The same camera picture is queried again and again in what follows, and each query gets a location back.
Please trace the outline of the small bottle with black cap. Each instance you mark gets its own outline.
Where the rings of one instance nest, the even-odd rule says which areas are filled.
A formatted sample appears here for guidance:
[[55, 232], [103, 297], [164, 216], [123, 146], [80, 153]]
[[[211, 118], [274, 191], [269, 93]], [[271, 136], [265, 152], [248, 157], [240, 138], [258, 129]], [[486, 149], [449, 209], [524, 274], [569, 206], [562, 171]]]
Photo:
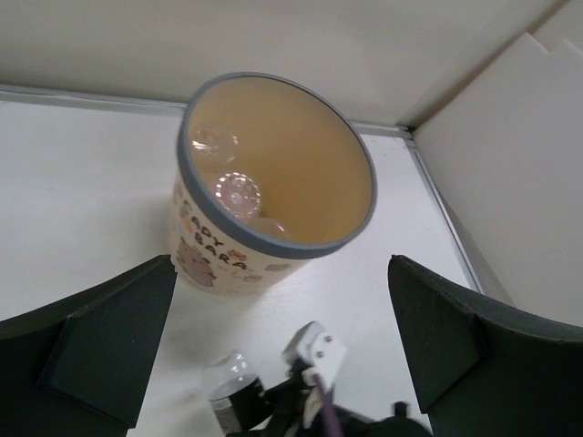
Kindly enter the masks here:
[[225, 435], [250, 431], [271, 415], [261, 378], [240, 351], [207, 366], [202, 375], [210, 407]]

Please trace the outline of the clear bottle white cap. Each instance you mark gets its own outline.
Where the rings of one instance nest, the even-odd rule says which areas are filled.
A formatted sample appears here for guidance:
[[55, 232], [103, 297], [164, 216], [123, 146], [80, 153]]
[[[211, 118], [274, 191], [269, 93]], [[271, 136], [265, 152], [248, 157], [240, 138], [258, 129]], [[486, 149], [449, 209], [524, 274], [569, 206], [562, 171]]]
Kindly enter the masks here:
[[239, 139], [222, 127], [196, 127], [189, 142], [194, 161], [208, 167], [230, 164], [240, 153]]
[[261, 212], [261, 192], [247, 175], [229, 172], [219, 176], [211, 189], [216, 200], [237, 219], [248, 220]]

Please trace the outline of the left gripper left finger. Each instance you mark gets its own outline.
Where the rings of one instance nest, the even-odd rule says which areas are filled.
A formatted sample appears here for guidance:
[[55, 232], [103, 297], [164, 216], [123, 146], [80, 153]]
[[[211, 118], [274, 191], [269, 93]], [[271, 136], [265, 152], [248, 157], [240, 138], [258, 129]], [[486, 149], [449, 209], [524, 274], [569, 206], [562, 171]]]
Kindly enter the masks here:
[[177, 272], [159, 255], [1, 323], [4, 436], [125, 436], [135, 428]]

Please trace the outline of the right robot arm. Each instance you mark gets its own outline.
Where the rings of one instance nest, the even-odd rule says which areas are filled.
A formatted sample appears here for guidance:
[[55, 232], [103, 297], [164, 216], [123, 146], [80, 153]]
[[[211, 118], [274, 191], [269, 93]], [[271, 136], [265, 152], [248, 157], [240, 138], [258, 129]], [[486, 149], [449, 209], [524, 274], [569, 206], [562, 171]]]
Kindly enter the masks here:
[[310, 394], [323, 394], [320, 384], [310, 385], [303, 374], [312, 368], [297, 359], [288, 372], [288, 379], [267, 390], [271, 402], [271, 417], [264, 428], [241, 431], [239, 436], [430, 436], [432, 433], [420, 422], [409, 417], [409, 404], [393, 404], [393, 415], [380, 421], [333, 403], [333, 393], [327, 392], [322, 407], [311, 424], [304, 423]]

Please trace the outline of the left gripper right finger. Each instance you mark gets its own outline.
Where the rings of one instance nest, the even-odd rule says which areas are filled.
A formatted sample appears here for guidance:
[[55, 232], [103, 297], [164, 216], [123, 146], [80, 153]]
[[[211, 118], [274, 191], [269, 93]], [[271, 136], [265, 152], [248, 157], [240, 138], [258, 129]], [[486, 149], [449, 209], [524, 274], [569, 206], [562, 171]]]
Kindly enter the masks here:
[[388, 288], [435, 436], [579, 436], [582, 329], [462, 287], [403, 255]]

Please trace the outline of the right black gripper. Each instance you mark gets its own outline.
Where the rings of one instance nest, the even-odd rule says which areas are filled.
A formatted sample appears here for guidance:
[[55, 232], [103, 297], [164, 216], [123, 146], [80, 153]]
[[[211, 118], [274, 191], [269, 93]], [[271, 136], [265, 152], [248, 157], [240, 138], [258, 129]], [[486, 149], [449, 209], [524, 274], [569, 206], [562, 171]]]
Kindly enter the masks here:
[[247, 436], [344, 436], [333, 403], [334, 385], [326, 387], [314, 368], [297, 362], [288, 379], [268, 389], [271, 416]]

